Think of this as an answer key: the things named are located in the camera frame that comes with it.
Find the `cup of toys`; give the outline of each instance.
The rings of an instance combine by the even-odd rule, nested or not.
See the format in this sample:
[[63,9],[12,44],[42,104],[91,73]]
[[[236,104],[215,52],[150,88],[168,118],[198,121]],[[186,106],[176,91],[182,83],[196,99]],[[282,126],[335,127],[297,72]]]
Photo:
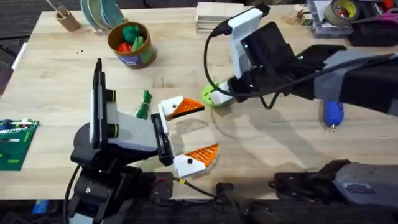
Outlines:
[[125,22],[113,28],[108,44],[120,61],[131,68],[145,68],[156,59],[149,32],[138,22]]

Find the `masking tape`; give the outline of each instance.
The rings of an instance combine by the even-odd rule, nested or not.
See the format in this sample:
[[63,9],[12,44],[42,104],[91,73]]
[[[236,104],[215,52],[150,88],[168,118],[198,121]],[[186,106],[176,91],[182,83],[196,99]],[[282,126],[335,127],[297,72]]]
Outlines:
[[332,1],[323,13],[325,19],[335,26],[347,26],[358,19],[359,7],[352,0]]

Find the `pen holder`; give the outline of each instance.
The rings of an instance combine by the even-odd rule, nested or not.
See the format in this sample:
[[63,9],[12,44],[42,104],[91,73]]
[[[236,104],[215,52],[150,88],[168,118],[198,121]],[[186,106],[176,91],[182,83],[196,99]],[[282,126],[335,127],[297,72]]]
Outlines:
[[80,28],[80,23],[65,6],[59,8],[56,18],[69,32],[76,31]]
[[[122,30],[127,26],[137,26],[145,42],[136,50],[130,52],[118,51],[118,46],[124,42]],[[147,28],[138,22],[124,22],[111,30],[108,36],[108,45],[123,64],[131,68],[145,68],[156,59],[156,49],[152,45]]]

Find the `wooden tabletop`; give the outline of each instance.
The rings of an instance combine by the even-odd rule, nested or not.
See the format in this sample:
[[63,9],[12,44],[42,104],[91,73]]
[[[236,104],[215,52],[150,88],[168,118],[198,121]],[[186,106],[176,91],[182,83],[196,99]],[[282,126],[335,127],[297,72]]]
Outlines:
[[[291,26],[281,17],[292,6],[272,6],[261,24],[276,21],[295,53],[312,44],[346,44],[342,39],[313,39],[307,27]],[[142,70],[125,67],[107,46],[106,36],[95,35],[83,14],[83,24],[68,33],[43,12],[21,62],[0,99],[2,119],[32,118],[41,122],[20,172],[0,172],[0,199],[63,198],[76,166],[70,161],[73,137],[89,120],[89,95],[97,58],[103,60],[107,87],[117,91],[118,109],[135,114],[143,89],[153,100],[152,112],[162,99],[183,95],[201,101],[207,84],[203,73],[206,34],[195,32],[195,9],[123,10],[130,21],[147,26],[159,51],[156,61]],[[392,52],[397,48],[366,48]],[[232,75],[229,37],[211,41],[208,64],[214,80]],[[320,102],[296,96],[280,97],[272,110],[258,98],[230,108],[205,111],[169,123],[178,152],[220,144],[217,160],[203,174],[188,178],[213,190],[217,182],[232,182],[248,197],[274,198],[267,181],[275,172],[316,171],[332,159],[369,164],[398,163],[398,120],[375,111],[345,105],[345,120],[335,133],[320,122]],[[173,171],[154,157],[145,171]],[[175,184],[175,198],[202,198]]]

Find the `green circuit board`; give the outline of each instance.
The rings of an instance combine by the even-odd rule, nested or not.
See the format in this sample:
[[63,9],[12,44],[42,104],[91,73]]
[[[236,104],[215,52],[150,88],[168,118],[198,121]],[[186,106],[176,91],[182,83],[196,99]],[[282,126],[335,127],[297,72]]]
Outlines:
[[39,121],[31,125],[9,124],[0,130],[0,171],[20,171]]

